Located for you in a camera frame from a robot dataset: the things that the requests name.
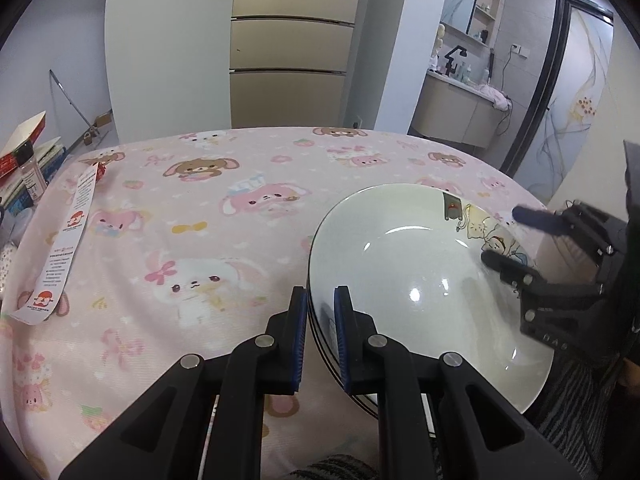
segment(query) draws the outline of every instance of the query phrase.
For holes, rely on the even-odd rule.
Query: plate rim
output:
[[[448,195],[451,195],[457,199],[459,199],[460,201],[465,200],[467,203],[471,204],[472,206],[478,208],[479,210],[487,213],[493,220],[495,220],[495,222],[497,224],[500,225],[500,227],[502,227],[503,229],[505,229],[509,234],[511,234],[511,236],[513,236],[514,240],[516,240],[518,243],[520,243],[520,241],[518,240],[518,238],[516,237],[516,235],[512,232],[512,230],[510,229],[509,226],[504,225],[503,222],[501,222],[500,220],[496,219],[494,216],[490,215],[484,208],[477,206],[473,201],[465,199],[464,197],[461,197],[455,193],[450,193],[449,191],[444,191],[441,190],[437,187],[433,187],[433,186],[425,186],[424,184],[412,184],[410,182],[387,182],[385,184],[378,184],[376,186],[368,186],[368,187],[364,187],[354,193],[351,193],[349,196],[344,197],[343,199],[341,199],[340,201],[338,201],[337,203],[335,203],[330,209],[329,211],[327,211],[327,213],[322,217],[322,220],[320,221],[320,223],[318,224],[318,227],[316,228],[316,232],[314,233],[314,237],[311,240],[311,246],[309,249],[309,255],[308,258],[306,259],[306,290],[308,290],[308,294],[307,296],[307,308],[310,312],[310,316],[309,316],[309,326],[311,328],[311,334],[314,338],[314,342],[316,343],[316,348],[318,348],[318,352],[321,355],[322,361],[324,362],[325,366],[328,368],[330,374],[332,375],[332,377],[334,378],[335,381],[337,381],[337,383],[340,385],[340,387],[343,387],[342,384],[342,378],[340,376],[340,371],[339,371],[339,365],[338,363],[340,362],[338,360],[338,358],[334,355],[334,352],[331,348],[331,345],[329,345],[329,343],[326,340],[326,337],[324,336],[324,333],[322,332],[322,329],[320,327],[320,322],[316,316],[316,309],[314,308],[314,304],[313,304],[313,297],[312,297],[312,290],[311,290],[311,255],[313,252],[313,248],[314,248],[314,243],[316,242],[316,238],[318,237],[318,232],[320,231],[320,228],[322,227],[322,224],[324,223],[324,221],[327,219],[327,217],[334,211],[334,209],[336,209],[339,205],[343,204],[344,202],[346,202],[348,199],[350,199],[353,196],[358,195],[359,193],[362,193],[364,191],[367,191],[369,189],[374,189],[374,188],[379,188],[379,187],[407,187],[407,186],[411,186],[411,187],[425,187],[428,189],[433,189],[442,193],[447,193]],[[543,381],[541,381],[541,385],[540,388],[538,389],[538,391],[536,392],[535,396],[533,396],[533,398],[531,399],[531,402],[524,407],[523,410],[519,410],[518,408],[516,408],[520,413],[524,413],[526,412],[532,405],[533,403],[536,401],[536,399],[538,398],[538,396],[540,395],[540,393],[542,392],[542,389],[544,388],[545,384],[546,384],[546,380],[549,377],[549,373],[551,372],[551,366],[553,364],[554,361],[554,357],[556,355],[556,352],[550,348],[550,347],[546,347],[549,348],[552,351],[551,357],[549,359],[549,364],[548,364],[548,369],[545,371],[545,378]],[[349,396],[351,397],[351,399],[358,405],[361,407],[361,409],[363,409],[365,412],[369,413],[370,415],[374,416],[375,418],[378,418],[378,413],[377,413],[377,409],[378,409],[378,405],[377,403],[375,403],[371,398],[369,398],[368,396]],[[361,399],[361,397],[365,397],[372,405],[374,405],[376,407],[376,412],[373,412],[372,408],[369,408],[368,406],[366,406],[365,402],[363,399]]]

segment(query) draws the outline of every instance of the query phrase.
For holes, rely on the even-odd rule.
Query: white plate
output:
[[[354,309],[371,314],[378,332],[419,354],[458,352],[524,412],[554,353],[520,333],[517,293],[482,264],[487,248],[532,265],[488,213],[431,187],[386,184],[335,206],[309,259],[313,328],[334,376],[334,289],[347,285]]]

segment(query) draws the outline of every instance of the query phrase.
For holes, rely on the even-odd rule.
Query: doorway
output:
[[[588,0],[556,0],[542,73],[500,170],[548,203],[582,148],[609,67],[612,14]]]

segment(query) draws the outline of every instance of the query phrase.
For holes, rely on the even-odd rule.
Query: paper tag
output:
[[[74,202],[49,251],[33,294],[23,307],[11,314],[14,319],[36,325],[47,319],[58,304],[94,198],[97,171],[97,165],[90,166],[78,179]]]

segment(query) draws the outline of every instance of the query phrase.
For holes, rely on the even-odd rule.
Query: metal screw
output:
[[[460,366],[462,364],[462,356],[456,352],[447,352],[442,358],[444,364],[449,366]]]
[[[200,364],[200,356],[197,356],[196,354],[183,355],[182,359],[180,359],[180,366],[182,368],[187,368],[187,370],[189,368],[195,368],[199,364]]]
[[[269,346],[274,344],[276,340],[269,334],[262,334],[255,338],[254,342],[255,345],[259,346],[260,348],[268,348]]]
[[[370,335],[369,339],[367,339],[367,342],[371,346],[375,346],[376,348],[382,348],[383,346],[386,346],[386,337],[384,337],[382,334]]]

